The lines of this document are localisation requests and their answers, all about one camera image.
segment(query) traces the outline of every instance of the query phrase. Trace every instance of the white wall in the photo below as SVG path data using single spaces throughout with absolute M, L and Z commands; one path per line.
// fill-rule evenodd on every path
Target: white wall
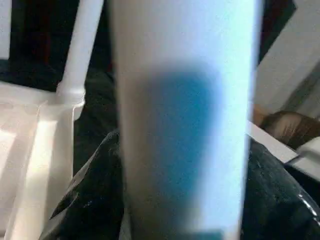
M 320 60 L 320 0 L 297 0 L 298 9 L 257 69 L 254 102 L 279 110 Z
M 9 58 L 12 0 L 0 0 L 0 60 Z

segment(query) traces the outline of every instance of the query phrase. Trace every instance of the shiny black material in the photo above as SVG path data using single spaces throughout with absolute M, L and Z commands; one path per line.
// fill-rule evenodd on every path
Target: shiny black material
M 241 239 L 320 239 L 319 215 L 319 207 L 282 163 L 251 141 Z
M 119 135 L 110 133 L 74 176 L 40 240 L 115 240 L 124 212 Z
M 129 221 L 123 221 L 120 231 L 124 203 L 119 154 L 119 134 L 112 132 L 74 177 L 41 240 L 131 238 Z M 320 239 L 319 214 L 319 207 L 282 163 L 251 141 L 240 239 Z

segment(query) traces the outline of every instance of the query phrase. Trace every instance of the white surface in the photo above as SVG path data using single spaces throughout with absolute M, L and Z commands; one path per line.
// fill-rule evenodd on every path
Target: white surface
M 73 110 L 45 106 L 5 240 L 37 240 L 72 176 Z
M 308 152 L 312 152 L 315 155 L 318 155 L 320 158 L 320 137 L 316 137 L 316 138 L 308 141 L 304 145 L 300 146 L 297 149 L 297 152 L 301 155 L 308 153 Z
M 9 148 L 14 138 L 5 160 L 6 149 L 0 149 L 0 173 L 7 176 L 5 184 L 0 179 L 0 209 L 7 214 L 0 220 L 9 215 L 0 234 L 6 231 L 5 240 L 36 240 L 73 176 L 76 107 L 56 104 L 54 93 L 5 83 L 0 83 L 0 98 L 6 102 L 2 108 L 7 102 L 14 107 L 8 114 L 2 109 L 0 116 L 2 144 Z
M 58 100 L 79 104 L 85 97 L 85 80 L 104 0 L 80 0 Z
M 111 2 L 124 159 L 130 157 L 130 161 L 125 161 L 127 188 L 131 203 L 137 210 L 137 218 L 142 220 L 142 215 L 146 216 L 148 212 L 163 217 L 157 219 L 160 221 L 158 224 L 166 222 L 174 227 L 179 224 L 175 222 L 174 216 L 178 211 L 182 211 L 186 214 L 179 226 L 183 226 L 183 231 L 238 231 L 247 165 L 244 161 L 248 99 L 256 63 L 258 34 L 255 31 L 260 30 L 257 27 L 260 25 L 260 2 Z M 208 107 L 203 109 L 208 112 L 208 119 L 201 125 L 205 128 L 206 135 L 204 134 L 201 150 L 198 150 L 200 156 L 193 168 L 194 175 L 183 175 L 181 172 L 181 175 L 175 176 L 179 181 L 164 182 L 165 179 L 170 179 L 166 174 L 170 174 L 173 167 L 167 164 L 167 161 L 171 160 L 171 164 L 180 165 L 180 169 L 187 170 L 184 165 L 188 161 L 184 160 L 189 160 L 191 156 L 181 156 L 201 144 L 195 142 L 194 145 L 180 145 L 175 149 L 163 145 L 170 142 L 169 139 L 177 137 L 173 129 L 180 129 L 183 125 L 181 131 L 185 138 L 192 138 L 191 132 L 194 130 L 192 123 L 184 125 L 186 121 L 180 122 L 179 111 L 183 112 L 186 103 L 172 109 L 170 106 L 179 103 L 176 102 L 177 99 L 166 96 L 172 84 L 185 87 L 190 82 L 182 78 L 177 80 L 178 83 L 174 81 L 166 85 L 165 77 L 156 76 L 159 72 L 172 70 L 180 73 L 195 71 L 198 76 L 203 77 L 195 82 L 206 85 L 208 94 L 201 97 L 207 98 L 204 101 L 207 101 L 205 104 L 208 104 Z M 187 99 L 188 90 L 180 97 Z M 148 98 L 149 91 L 157 92 L 158 98 Z M 188 114 L 190 115 L 184 116 L 185 120 L 196 119 L 194 112 Z M 165 119 L 165 122 L 170 124 L 166 125 L 159 119 Z M 185 191 L 178 187 L 179 184 L 192 181 L 196 175 L 196 187 L 190 190 L 194 191 L 194 194 L 189 196 L 189 199 L 183 199 L 180 194 L 185 194 Z M 175 194 L 167 192 L 171 188 L 175 189 Z M 155 191 L 163 196 L 170 195 L 172 199 L 177 197 L 185 204 L 188 202 L 189 212 L 181 209 L 184 206 L 182 202 L 174 205 L 175 201 L 170 201 L 163 207 L 158 207 L 157 204 L 161 205 L 163 202 L 157 202 L 156 197 L 152 198 L 155 201 L 145 198 L 157 194 Z M 164 216 L 163 212 L 157 211 L 159 209 L 168 209 L 168 215 Z M 147 225 L 149 222 L 146 220 L 139 224 Z
M 320 182 L 320 137 L 305 143 L 297 152 L 302 157 L 293 166 Z
M 0 60 L 9 59 L 12 0 L 0 0 Z
M 38 106 L 13 104 L 0 97 L 0 233 L 7 228 L 37 121 Z
M 304 157 L 299 158 L 293 166 L 302 173 L 320 182 L 320 157 L 306 154 Z
M 295 6 L 299 8 L 304 4 L 308 4 L 309 1 L 310 0 L 294 0 L 293 2 L 295 3 Z
M 278 111 L 320 61 L 320 1 L 302 3 L 257 69 L 255 103 Z
M 249 129 L 249 135 L 258 143 L 263 144 L 272 155 L 274 155 L 284 164 L 297 156 L 297 153 L 292 149 L 279 142 L 251 122 L 249 122 Z

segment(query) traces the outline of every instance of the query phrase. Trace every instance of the white plastic chair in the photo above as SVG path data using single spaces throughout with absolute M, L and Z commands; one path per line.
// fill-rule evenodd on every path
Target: white plastic chair
M 73 176 L 73 126 L 104 0 L 81 0 L 56 93 L 0 82 L 0 239 L 36 240 Z M 0 59 L 11 0 L 0 0 Z

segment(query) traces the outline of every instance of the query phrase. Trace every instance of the white tube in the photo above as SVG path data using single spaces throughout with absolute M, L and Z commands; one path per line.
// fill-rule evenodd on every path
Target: white tube
M 112 1 L 133 239 L 239 237 L 260 2 Z
M 61 103 L 84 101 L 85 80 L 103 4 L 104 0 L 80 0 L 63 79 L 56 91 Z

